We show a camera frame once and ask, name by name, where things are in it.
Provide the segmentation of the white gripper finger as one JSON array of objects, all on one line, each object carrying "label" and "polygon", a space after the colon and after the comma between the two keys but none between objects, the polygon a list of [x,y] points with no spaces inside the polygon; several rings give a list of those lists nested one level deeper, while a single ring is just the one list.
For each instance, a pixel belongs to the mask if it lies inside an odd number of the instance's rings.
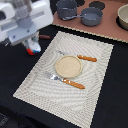
[{"label": "white gripper finger", "polygon": [[26,48],[26,49],[28,49],[28,48],[32,49],[30,44],[31,44],[31,43],[30,43],[28,40],[26,40],[26,41],[24,42],[25,48]]},{"label": "white gripper finger", "polygon": [[33,38],[32,38],[32,41],[34,42],[33,45],[32,45],[33,48],[34,48],[34,51],[40,52],[40,51],[41,51],[41,47],[40,47],[40,44],[39,44],[39,42],[38,42],[37,37],[33,37]]}]

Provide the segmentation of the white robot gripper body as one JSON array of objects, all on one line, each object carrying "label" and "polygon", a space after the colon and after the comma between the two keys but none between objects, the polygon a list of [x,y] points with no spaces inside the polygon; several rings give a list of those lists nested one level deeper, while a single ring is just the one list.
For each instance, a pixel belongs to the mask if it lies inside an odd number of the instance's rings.
[{"label": "white robot gripper body", "polygon": [[0,0],[0,44],[17,45],[52,22],[49,0]]}]

